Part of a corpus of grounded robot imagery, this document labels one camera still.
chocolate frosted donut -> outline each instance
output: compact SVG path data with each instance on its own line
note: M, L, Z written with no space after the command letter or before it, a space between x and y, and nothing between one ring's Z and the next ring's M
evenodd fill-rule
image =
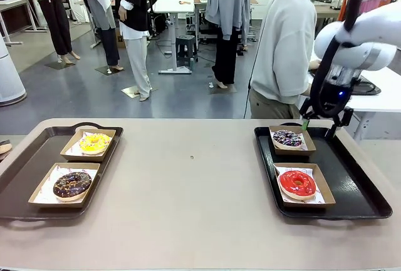
M84 172L74 172L60 177L53 193L62 201L73 201L81 198L92 183L90 176Z
M273 135L273 139L277 142L276 145L278 147L280 147L280 145L284 145L285 148L300 148L302 144L301 137L295 134L295 132L289 130L276 131Z

black stool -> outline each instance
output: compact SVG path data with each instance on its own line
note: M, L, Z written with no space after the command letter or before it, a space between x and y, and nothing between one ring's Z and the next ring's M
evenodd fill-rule
M177 50L177 61L191 64L191 60L198 62L198 52L196 48L195 36L181 35L175 40Z

red icing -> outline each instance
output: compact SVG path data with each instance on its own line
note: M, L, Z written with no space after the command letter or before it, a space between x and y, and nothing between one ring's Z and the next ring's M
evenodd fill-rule
M310 196L316 192L312 177L301 171L287 171L280 175L280 184L288 192L298 196Z

red frosted donut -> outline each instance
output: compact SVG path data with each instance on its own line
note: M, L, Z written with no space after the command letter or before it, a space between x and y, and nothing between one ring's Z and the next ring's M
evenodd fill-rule
M287 171L279 177L280 188L287 196L297 200L314 197L316 183L312 177L301 171Z

gray cardigan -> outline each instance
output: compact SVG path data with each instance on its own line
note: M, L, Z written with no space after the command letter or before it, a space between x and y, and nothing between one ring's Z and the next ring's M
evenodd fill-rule
M206 19L221 27L223 39L230 40L232 28L240 30L249 21L250 0L207 0Z

